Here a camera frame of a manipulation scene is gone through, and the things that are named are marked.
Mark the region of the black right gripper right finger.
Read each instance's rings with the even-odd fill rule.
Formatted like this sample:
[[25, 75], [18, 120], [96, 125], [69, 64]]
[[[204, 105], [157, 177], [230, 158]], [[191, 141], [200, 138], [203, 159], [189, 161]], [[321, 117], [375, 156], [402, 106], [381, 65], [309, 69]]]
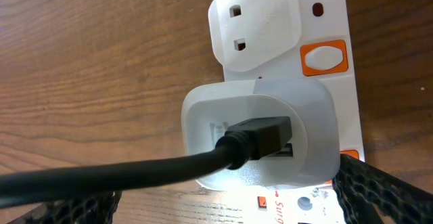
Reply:
[[348, 154], [332, 179], [346, 223], [432, 224], [432, 194], [402, 181]]

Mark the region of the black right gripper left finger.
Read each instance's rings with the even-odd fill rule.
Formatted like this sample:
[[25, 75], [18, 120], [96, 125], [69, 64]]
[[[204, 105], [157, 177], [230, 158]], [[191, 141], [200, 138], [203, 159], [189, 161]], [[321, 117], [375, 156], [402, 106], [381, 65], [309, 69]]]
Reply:
[[44, 202], [8, 224], [112, 224], [121, 191]]

